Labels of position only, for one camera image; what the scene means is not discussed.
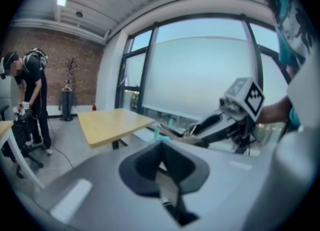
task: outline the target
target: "black office chair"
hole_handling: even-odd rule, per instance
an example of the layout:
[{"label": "black office chair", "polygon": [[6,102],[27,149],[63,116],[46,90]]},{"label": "black office chair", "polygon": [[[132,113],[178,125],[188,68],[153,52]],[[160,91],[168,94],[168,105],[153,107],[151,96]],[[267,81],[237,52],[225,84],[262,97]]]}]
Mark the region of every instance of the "black office chair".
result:
[{"label": "black office chair", "polygon": [[[3,110],[3,112],[4,112],[9,106],[5,106],[5,107],[3,107],[0,110],[2,111],[4,109]],[[3,112],[1,112],[1,111],[0,111],[1,120],[4,121],[5,118],[4,118]],[[30,134],[32,133],[32,131],[34,129],[38,128],[33,122],[29,122],[29,119],[31,118],[31,113],[32,113],[31,110],[26,111],[26,113],[23,116],[19,117],[18,121],[13,122],[13,126],[11,129],[12,129],[14,138],[16,140],[16,143],[17,143],[23,157],[30,159],[32,162],[36,163],[40,168],[43,168],[44,164],[42,162],[39,162],[35,158],[33,158],[30,155],[30,153],[35,150],[38,150],[38,149],[45,150],[44,147],[42,145],[32,146],[32,145],[27,144],[27,142],[31,141]],[[11,161],[14,163],[16,162],[16,158],[15,158],[14,154],[12,153],[8,142],[6,142],[3,145],[1,151],[5,157],[9,157],[11,159]],[[21,167],[18,164],[18,166],[16,168],[16,175],[20,179],[23,179],[24,176],[20,173],[20,169],[21,169]]]}]

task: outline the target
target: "gray floor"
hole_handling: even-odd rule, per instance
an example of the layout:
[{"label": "gray floor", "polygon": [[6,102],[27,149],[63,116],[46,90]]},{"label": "gray floor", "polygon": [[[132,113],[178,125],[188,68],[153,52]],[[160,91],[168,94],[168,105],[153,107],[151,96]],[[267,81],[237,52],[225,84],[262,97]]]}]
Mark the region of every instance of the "gray floor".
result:
[{"label": "gray floor", "polygon": [[[113,150],[111,144],[96,149],[89,148],[77,118],[69,122],[61,121],[58,118],[50,119],[49,131],[52,145],[63,152],[73,166],[77,166],[96,154]],[[0,155],[2,166],[12,186],[33,198],[36,188],[32,182],[28,179],[18,178],[16,175],[17,164],[13,164],[9,158],[3,157],[2,153]],[[41,150],[33,152],[32,156],[44,164],[44,168],[39,168],[26,159],[30,168],[45,186],[72,168],[68,160],[55,149],[50,156],[47,156],[46,151]]]}]

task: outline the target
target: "hanging clothes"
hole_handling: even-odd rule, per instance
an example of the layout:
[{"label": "hanging clothes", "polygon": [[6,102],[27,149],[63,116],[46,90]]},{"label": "hanging clothes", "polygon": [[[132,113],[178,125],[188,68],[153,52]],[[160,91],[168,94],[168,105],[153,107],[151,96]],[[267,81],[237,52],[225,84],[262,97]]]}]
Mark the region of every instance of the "hanging clothes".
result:
[{"label": "hanging clothes", "polygon": [[72,106],[76,107],[77,99],[76,94],[71,90],[63,90],[60,93],[59,99],[59,110],[62,106],[62,120],[71,121],[71,108]]}]

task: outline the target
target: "brick wall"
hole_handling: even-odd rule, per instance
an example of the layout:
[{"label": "brick wall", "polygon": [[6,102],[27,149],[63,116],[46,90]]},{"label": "brick wall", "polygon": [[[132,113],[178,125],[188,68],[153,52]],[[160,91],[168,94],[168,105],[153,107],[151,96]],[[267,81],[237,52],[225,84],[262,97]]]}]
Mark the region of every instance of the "brick wall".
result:
[{"label": "brick wall", "polygon": [[3,41],[1,57],[16,51],[22,57],[28,50],[40,48],[48,55],[45,75],[48,84],[47,105],[58,105],[59,95],[67,79],[67,59],[75,58],[74,83],[78,105],[93,105],[96,99],[97,76],[103,46],[70,34],[39,29],[12,28]]}]

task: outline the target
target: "man in black clothing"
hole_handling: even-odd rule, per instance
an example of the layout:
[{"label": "man in black clothing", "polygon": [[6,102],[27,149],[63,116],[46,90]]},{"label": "man in black clothing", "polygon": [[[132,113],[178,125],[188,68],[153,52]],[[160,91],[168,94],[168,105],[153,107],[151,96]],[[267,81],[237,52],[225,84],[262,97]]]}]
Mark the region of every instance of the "man in black clothing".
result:
[{"label": "man in black clothing", "polygon": [[46,152],[51,155],[53,151],[51,149],[47,118],[47,80],[40,61],[33,55],[22,59],[16,52],[10,51],[3,59],[3,67],[5,74],[13,76],[18,84],[18,109],[24,96],[24,101],[29,102],[29,107],[32,109],[31,122],[35,122],[36,127],[38,127],[37,120],[39,120],[43,142],[39,130],[36,128],[32,132],[33,143],[36,145],[43,143]]}]

